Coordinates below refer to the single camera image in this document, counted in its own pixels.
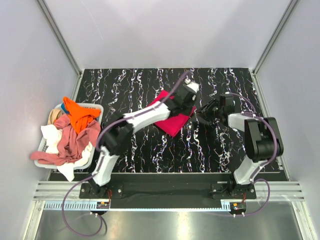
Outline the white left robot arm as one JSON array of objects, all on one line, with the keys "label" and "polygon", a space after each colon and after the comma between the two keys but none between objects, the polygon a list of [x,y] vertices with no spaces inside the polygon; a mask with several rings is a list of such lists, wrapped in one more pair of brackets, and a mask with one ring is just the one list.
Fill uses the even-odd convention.
[{"label": "white left robot arm", "polygon": [[175,137],[195,111],[199,84],[186,78],[170,93],[162,92],[149,106],[131,113],[116,112],[111,123],[100,133],[96,149],[100,152],[97,165],[88,183],[97,198],[108,193],[107,184],[118,158],[129,147],[132,136],[141,129],[155,125]]}]

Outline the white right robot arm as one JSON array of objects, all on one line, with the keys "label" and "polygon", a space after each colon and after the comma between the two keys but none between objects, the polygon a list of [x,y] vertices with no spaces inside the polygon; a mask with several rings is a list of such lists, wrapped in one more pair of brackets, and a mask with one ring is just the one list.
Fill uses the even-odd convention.
[{"label": "white right robot arm", "polygon": [[221,94],[196,112],[206,124],[219,120],[224,126],[244,133],[246,156],[222,190],[232,198],[248,193],[258,173],[284,152],[277,120],[258,116],[254,105],[240,94]]}]

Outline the bright pink t-shirt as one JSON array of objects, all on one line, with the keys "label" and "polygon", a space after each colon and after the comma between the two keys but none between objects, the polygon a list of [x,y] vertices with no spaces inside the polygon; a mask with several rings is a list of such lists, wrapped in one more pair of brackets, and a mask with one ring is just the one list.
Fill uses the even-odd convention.
[{"label": "bright pink t-shirt", "polygon": [[165,133],[175,137],[193,115],[196,108],[195,100],[195,97],[191,97],[182,102],[174,94],[164,102],[170,110],[169,117],[165,120],[157,121],[155,125]]}]

